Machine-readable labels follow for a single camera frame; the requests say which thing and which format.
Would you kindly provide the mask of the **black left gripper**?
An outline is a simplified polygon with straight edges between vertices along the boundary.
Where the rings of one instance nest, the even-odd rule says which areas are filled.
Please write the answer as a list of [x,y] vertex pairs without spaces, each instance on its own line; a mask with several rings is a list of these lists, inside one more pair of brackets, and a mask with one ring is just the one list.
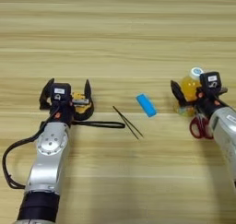
[[86,80],[84,87],[84,99],[72,99],[68,102],[53,100],[52,105],[48,102],[51,97],[51,87],[54,79],[50,79],[44,86],[39,99],[40,109],[49,110],[53,115],[52,122],[64,123],[68,126],[76,122],[86,121],[92,115],[91,86]]

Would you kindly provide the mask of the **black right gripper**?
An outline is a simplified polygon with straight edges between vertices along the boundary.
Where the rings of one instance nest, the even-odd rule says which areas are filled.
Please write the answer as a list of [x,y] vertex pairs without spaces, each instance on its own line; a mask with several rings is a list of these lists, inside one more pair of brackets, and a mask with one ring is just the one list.
[[171,81],[171,91],[181,107],[193,106],[197,112],[202,113],[207,119],[209,119],[216,110],[228,107],[228,104],[219,98],[220,95],[228,92],[228,88],[225,87],[221,88],[219,92],[199,87],[196,89],[196,99],[192,101],[185,99],[180,85],[173,80]]

